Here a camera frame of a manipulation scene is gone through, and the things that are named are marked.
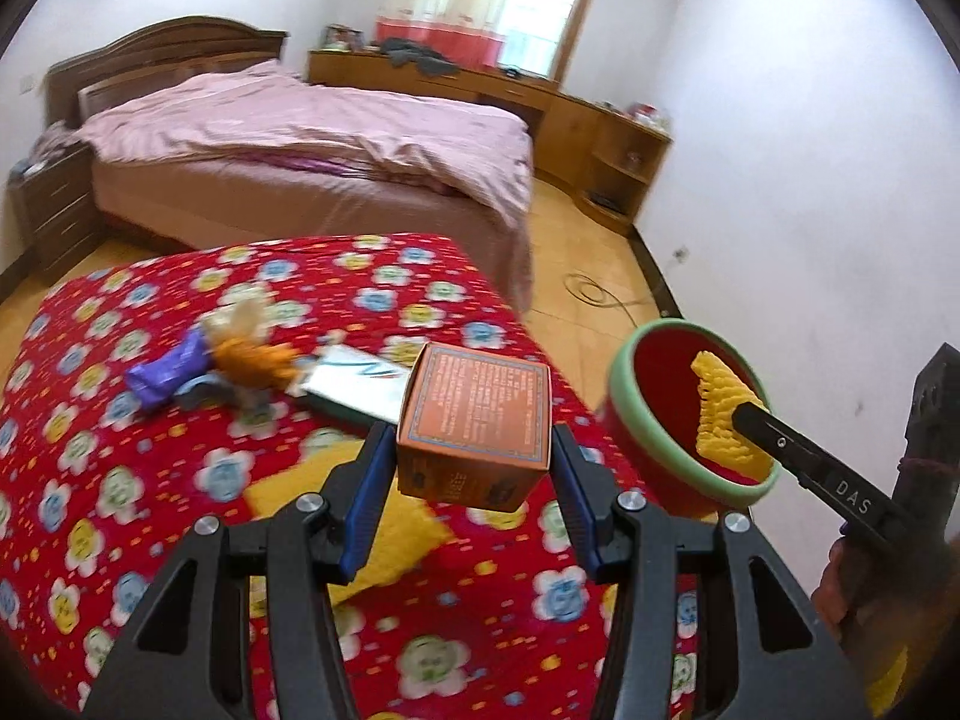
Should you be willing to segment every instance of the floor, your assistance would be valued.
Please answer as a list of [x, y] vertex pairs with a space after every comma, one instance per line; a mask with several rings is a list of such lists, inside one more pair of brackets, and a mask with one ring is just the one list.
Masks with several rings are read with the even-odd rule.
[[[637, 325], [658, 311], [637, 260], [624, 238], [581, 214], [562, 191], [536, 181], [530, 215], [534, 245], [534, 304], [525, 317], [531, 335], [544, 348], [584, 403], [595, 408], [606, 391], [607, 368]], [[155, 256], [152, 252], [107, 241], [65, 279], [101, 268]], [[630, 307], [595, 308], [568, 293], [565, 277], [587, 274]], [[0, 305], [0, 382], [6, 381], [20, 340], [49, 289], [30, 276]]]

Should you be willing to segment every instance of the red floral tablecloth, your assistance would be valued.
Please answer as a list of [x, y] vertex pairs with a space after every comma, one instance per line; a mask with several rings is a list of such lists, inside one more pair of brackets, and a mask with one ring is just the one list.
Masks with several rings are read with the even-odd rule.
[[[51, 290], [0, 410], [0, 621], [69, 707], [83, 707], [123, 624], [198, 517], [249, 519], [248, 484], [344, 437], [279, 394], [259, 413], [138, 412], [124, 371], [254, 282], [275, 293], [272, 343], [305, 356], [345, 341], [409, 364], [435, 338], [545, 360], [481, 274], [435, 236], [264, 242]], [[553, 391], [555, 420], [621, 485], [635, 485], [556, 372]], [[363, 717], [588, 717], [616, 591], [584, 580], [549, 480], [515, 514], [436, 511], [459, 541], [337, 610]], [[678, 620], [675, 712], [693, 689], [692, 593], [680, 596]], [[275, 717], [267, 634], [266, 619], [254, 620], [254, 692], [260, 716]]]

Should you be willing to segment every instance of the green and red bucket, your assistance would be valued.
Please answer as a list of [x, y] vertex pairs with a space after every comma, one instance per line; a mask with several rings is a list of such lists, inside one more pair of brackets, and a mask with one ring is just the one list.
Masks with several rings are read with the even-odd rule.
[[716, 333], [683, 319], [659, 319], [637, 329], [608, 375], [600, 423], [667, 512], [705, 517], [717, 509], [747, 509], [769, 493], [781, 472], [774, 463], [761, 482], [697, 454], [698, 352], [713, 352], [769, 407], [750, 365]]

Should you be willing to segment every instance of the metal bolt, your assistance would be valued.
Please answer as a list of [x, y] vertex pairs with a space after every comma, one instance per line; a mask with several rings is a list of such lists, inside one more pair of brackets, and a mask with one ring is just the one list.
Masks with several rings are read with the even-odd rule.
[[220, 529], [220, 521], [211, 514], [201, 517], [193, 523], [193, 530], [198, 536], [213, 536]]
[[324, 502], [320, 493], [304, 493], [296, 500], [296, 508], [304, 514], [310, 514], [323, 509]]
[[740, 512], [730, 512], [723, 518], [723, 524], [733, 533], [746, 533], [750, 530], [750, 517]]
[[627, 509], [628, 512], [640, 512], [647, 505], [647, 499], [636, 488], [617, 495], [616, 502], [620, 504], [621, 509]]

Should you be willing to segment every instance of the orange box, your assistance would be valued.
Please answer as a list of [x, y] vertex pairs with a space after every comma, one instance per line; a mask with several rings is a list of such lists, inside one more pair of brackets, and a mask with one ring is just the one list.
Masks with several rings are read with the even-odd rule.
[[550, 368], [427, 343], [397, 426], [400, 491], [515, 512], [550, 469]]

